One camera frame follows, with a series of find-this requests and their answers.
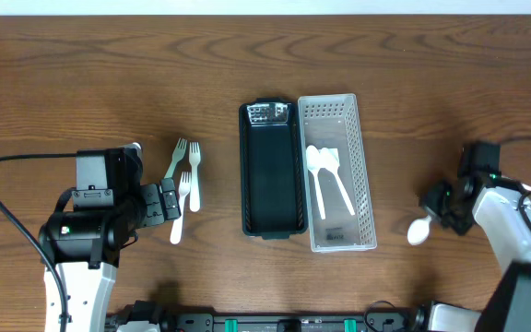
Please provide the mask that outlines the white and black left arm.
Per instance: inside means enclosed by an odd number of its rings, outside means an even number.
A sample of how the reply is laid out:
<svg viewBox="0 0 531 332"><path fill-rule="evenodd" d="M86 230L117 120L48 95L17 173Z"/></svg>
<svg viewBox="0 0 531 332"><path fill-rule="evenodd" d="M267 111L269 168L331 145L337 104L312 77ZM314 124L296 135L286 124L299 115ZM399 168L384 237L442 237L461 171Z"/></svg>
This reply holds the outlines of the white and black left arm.
<svg viewBox="0 0 531 332"><path fill-rule="evenodd" d="M121 251L137 231L181 216L173 180L158 184L93 184L63 194L41 227L46 331L102 331Z"/></svg>

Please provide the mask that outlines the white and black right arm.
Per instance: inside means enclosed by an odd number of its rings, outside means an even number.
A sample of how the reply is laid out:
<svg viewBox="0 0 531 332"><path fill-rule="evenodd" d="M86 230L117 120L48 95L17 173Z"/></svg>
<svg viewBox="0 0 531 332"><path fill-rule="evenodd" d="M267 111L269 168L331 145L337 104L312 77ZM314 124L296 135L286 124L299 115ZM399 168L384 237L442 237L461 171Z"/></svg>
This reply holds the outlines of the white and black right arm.
<svg viewBox="0 0 531 332"><path fill-rule="evenodd" d="M491 173L460 179L461 192L442 185L428 194L428 216L415 220L407 240L420 244L437 220L464 233L473 225L487 236L502 278L480 312L434 302L419 312L420 331L531 331L531 203L519 182Z"/></svg>

